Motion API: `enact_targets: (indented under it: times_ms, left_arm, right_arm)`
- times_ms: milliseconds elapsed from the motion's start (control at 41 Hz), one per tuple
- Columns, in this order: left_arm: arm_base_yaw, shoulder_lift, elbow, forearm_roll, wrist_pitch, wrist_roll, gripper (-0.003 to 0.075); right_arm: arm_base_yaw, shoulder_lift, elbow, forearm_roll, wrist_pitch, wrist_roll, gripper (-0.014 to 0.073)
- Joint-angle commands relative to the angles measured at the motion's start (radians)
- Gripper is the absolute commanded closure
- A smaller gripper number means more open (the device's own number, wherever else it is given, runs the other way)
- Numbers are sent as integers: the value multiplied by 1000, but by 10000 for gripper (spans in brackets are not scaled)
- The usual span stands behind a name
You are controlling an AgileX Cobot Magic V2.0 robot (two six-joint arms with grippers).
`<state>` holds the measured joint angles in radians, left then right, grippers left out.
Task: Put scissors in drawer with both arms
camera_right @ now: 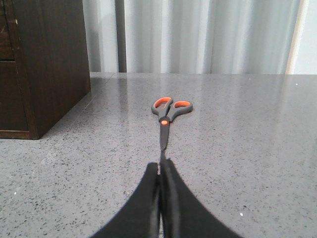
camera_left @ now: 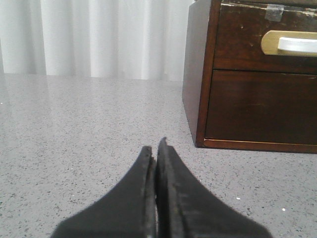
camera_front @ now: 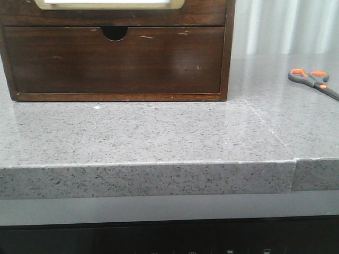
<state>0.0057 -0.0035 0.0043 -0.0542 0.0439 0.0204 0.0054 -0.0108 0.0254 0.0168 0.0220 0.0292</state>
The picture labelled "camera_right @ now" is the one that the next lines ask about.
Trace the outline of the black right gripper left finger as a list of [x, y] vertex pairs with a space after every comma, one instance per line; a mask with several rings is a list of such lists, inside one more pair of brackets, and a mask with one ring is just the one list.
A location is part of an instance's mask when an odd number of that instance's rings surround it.
[[129, 200], [92, 237], [157, 238], [160, 226], [158, 180], [158, 164], [149, 163]]

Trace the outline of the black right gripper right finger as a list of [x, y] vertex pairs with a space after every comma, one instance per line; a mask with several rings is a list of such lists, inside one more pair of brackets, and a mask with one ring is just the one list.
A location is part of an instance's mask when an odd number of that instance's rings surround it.
[[239, 238], [194, 196], [170, 159], [160, 160], [160, 202], [166, 238]]

